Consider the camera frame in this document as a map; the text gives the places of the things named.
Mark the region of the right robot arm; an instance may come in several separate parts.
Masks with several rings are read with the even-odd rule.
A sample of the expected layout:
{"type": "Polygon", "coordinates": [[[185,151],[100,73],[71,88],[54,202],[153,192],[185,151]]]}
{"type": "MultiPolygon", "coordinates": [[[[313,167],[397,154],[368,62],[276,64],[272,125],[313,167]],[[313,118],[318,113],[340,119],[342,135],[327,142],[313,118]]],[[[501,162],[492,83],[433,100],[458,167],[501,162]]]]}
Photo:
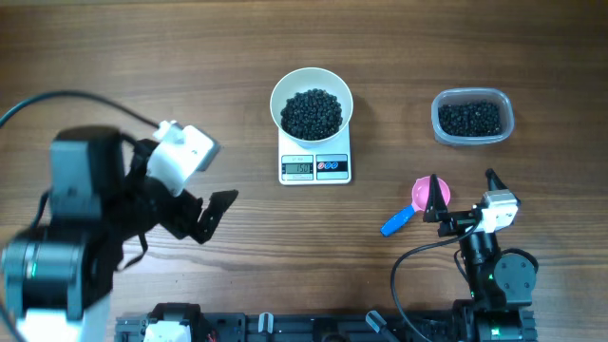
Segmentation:
{"type": "Polygon", "coordinates": [[[493,169],[485,171],[488,190],[467,211],[450,212],[436,175],[428,181],[425,222],[439,224],[438,236],[460,246],[470,299],[452,307],[455,341],[534,341],[529,314],[538,261],[517,248],[501,249],[497,233],[514,222],[521,201],[493,169]]]}

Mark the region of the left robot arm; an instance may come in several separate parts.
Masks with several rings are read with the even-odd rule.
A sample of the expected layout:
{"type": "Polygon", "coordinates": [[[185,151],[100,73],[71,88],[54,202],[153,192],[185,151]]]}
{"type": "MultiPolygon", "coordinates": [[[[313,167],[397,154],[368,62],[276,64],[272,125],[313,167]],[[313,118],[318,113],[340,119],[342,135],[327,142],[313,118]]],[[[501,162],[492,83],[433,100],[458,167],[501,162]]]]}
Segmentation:
{"type": "Polygon", "coordinates": [[[160,142],[112,126],[61,131],[50,147],[51,186],[35,218],[2,253],[2,318],[19,341],[101,341],[113,277],[130,266],[124,243],[156,226],[207,242],[237,198],[185,186],[214,146],[194,127],[160,142]]]}

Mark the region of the pink scoop blue handle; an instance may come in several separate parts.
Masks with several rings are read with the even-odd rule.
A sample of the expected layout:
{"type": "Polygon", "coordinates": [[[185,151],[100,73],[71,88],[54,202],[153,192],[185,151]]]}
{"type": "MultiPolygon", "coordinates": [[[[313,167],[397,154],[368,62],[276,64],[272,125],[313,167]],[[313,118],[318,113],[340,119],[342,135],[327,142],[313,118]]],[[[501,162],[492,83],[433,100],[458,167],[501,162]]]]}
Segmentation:
{"type": "Polygon", "coordinates": [[[403,228],[417,212],[427,207],[430,176],[418,179],[411,188],[411,204],[386,221],[380,229],[383,237],[389,237],[403,228]]]}

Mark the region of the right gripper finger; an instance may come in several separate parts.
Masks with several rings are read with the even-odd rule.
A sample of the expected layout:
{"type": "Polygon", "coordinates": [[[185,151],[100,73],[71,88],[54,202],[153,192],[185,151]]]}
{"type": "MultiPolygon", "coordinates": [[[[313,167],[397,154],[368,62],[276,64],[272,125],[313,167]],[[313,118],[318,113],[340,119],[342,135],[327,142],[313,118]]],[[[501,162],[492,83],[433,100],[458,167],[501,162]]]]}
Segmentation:
{"type": "Polygon", "coordinates": [[[485,171],[485,177],[488,190],[484,193],[484,206],[516,205],[519,207],[521,205],[521,201],[501,181],[492,168],[485,171]]]}
{"type": "Polygon", "coordinates": [[[447,221],[449,187],[436,174],[428,179],[427,205],[423,215],[424,222],[447,221]]]}

